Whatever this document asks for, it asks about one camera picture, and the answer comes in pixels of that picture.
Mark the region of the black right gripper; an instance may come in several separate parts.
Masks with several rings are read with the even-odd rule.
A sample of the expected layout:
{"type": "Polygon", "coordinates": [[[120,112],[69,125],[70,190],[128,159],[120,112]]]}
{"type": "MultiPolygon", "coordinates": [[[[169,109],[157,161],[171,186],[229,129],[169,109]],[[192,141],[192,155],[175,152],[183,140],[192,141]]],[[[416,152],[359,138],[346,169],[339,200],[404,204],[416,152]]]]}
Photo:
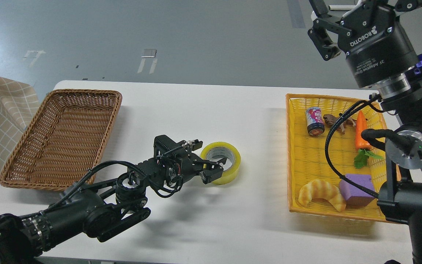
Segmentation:
{"type": "Polygon", "coordinates": [[[341,50],[345,52],[359,88],[405,73],[419,61],[395,11],[421,8],[422,0],[397,0],[394,7],[385,0],[364,0],[342,19],[330,13],[323,0],[309,3],[315,20],[308,36],[315,48],[325,61],[340,55],[341,50]],[[339,34],[338,45],[328,31],[339,34]]]}

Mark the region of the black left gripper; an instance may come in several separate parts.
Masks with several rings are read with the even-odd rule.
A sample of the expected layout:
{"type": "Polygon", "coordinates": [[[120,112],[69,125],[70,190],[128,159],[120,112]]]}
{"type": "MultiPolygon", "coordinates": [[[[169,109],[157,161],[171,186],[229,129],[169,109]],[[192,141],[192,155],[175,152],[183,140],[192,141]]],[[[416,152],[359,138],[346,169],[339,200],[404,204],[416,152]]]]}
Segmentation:
{"type": "Polygon", "coordinates": [[[216,157],[211,160],[201,159],[188,152],[174,152],[167,155],[167,185],[181,186],[193,177],[200,176],[203,184],[221,179],[227,157],[216,157]]]}

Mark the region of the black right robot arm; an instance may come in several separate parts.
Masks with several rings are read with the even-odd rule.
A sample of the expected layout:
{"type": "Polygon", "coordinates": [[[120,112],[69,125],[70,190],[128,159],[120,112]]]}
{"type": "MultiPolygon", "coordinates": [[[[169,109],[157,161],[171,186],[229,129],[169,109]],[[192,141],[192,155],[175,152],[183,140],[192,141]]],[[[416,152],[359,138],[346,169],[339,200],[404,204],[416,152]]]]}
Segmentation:
{"type": "Polygon", "coordinates": [[[311,0],[315,19],[308,35],[324,60],[346,55],[346,62],[360,89],[378,91],[342,114],[325,142],[328,165],[347,180],[329,158],[330,139],[342,121],[375,101],[384,111],[400,119],[397,130],[367,129],[362,138],[385,152],[386,182],[379,192],[353,185],[377,199],[386,220],[409,227],[412,261],[422,264],[422,183],[411,178],[412,169],[422,169],[422,77],[408,71],[419,63],[418,56],[400,24],[400,14],[422,7],[422,0],[361,0],[342,17],[333,16],[323,0],[311,0]]]}

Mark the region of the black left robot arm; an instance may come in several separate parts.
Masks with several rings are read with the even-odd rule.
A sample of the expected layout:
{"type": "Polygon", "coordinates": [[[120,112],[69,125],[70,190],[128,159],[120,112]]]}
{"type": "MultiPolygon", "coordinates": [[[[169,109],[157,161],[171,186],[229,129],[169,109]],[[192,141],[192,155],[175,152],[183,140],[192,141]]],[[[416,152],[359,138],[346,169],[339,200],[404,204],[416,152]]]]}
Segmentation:
{"type": "Polygon", "coordinates": [[[47,209],[23,216],[0,214],[0,264],[37,264],[42,253],[80,233],[99,242],[113,238],[149,217],[148,187],[168,198],[193,177],[204,184],[220,179],[228,158],[201,158],[194,151],[202,145],[157,136],[148,160],[102,162],[47,209]]]}

